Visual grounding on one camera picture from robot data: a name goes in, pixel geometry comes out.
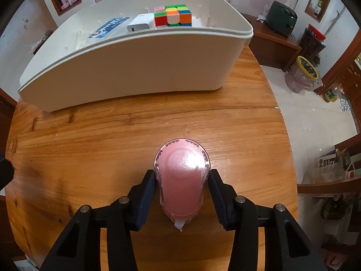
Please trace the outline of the pink correction tape dispenser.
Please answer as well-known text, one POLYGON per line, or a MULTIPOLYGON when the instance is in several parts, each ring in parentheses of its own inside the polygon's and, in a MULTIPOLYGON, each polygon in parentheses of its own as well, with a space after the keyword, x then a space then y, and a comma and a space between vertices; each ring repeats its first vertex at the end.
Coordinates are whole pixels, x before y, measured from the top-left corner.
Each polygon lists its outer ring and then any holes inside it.
POLYGON ((210 170, 206 150, 194 140, 177 138, 158 150, 154 171, 160 187, 160 204, 178 230, 201 209, 210 170))

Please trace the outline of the white usb charger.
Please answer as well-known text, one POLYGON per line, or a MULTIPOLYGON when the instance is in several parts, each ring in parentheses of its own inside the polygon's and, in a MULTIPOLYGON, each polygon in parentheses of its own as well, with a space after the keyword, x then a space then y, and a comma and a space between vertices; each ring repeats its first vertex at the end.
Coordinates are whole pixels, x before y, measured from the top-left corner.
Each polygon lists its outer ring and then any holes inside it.
POLYGON ((130 33, 154 28, 154 13, 139 14, 127 25, 127 31, 130 33))

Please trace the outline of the yellow rim trash bin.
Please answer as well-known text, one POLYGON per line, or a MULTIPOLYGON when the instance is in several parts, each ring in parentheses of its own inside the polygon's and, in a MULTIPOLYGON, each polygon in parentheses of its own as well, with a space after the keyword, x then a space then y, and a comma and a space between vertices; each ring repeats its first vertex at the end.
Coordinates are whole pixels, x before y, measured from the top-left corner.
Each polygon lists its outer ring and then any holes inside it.
POLYGON ((295 62, 286 72, 285 84, 294 92, 314 91, 322 86, 322 80, 314 66, 304 57, 297 56, 295 62))

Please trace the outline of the wooden tv cabinet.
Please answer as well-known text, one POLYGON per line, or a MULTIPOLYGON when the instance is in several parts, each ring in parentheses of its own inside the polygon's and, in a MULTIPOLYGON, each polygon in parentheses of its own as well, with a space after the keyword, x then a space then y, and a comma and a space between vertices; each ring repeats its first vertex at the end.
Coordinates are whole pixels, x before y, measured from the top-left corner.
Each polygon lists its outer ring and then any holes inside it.
POLYGON ((243 17, 253 27, 249 48, 259 64, 286 72, 300 54, 301 46, 292 37, 276 33, 255 16, 243 14, 243 17))

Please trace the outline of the red lid dark jar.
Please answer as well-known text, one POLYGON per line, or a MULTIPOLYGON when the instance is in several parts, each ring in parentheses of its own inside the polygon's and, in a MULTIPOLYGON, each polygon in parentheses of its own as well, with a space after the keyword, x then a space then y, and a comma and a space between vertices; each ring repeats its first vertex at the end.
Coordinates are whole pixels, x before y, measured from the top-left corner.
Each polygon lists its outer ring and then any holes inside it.
POLYGON ((301 47, 299 55, 311 62, 326 47, 324 44, 325 39, 326 37, 323 33, 309 24, 299 40, 301 47))

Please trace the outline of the white plastic storage bin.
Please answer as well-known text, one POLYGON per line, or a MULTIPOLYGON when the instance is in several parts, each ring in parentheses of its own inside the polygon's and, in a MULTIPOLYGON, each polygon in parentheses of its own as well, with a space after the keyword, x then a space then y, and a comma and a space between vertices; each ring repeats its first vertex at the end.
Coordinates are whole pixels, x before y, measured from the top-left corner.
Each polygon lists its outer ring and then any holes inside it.
POLYGON ((23 100, 52 112, 85 103, 224 85, 252 25, 225 0, 104 0, 72 15, 34 55, 20 78, 23 100), (185 4, 192 26, 156 27, 103 39, 88 36, 115 17, 185 4))

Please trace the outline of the blue tissue pack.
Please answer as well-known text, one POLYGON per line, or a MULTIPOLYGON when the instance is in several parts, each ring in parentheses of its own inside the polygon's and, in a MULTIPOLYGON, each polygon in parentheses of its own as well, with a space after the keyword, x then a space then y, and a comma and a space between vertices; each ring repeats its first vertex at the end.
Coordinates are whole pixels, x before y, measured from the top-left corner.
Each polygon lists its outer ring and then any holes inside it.
POLYGON ((95 32, 90 34, 90 39, 103 39, 112 35, 122 34, 124 32, 124 24, 129 22, 129 17, 115 17, 99 27, 95 32))

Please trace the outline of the dark green toaster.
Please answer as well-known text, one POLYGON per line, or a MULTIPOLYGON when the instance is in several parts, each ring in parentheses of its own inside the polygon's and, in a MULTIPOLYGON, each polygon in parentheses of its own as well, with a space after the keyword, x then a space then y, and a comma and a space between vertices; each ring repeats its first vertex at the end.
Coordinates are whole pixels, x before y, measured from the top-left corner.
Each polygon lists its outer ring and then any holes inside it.
POLYGON ((284 4, 274 1, 266 16, 266 25, 276 33, 289 37, 296 25, 297 14, 284 4))

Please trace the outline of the colourful puzzle cube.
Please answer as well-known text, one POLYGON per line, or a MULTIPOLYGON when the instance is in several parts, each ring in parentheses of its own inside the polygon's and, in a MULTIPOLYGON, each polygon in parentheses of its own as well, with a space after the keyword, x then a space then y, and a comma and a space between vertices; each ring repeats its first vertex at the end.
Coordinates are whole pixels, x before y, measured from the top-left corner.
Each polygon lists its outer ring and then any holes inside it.
POLYGON ((185 4, 156 6, 154 21, 156 27, 192 26, 192 12, 185 4))

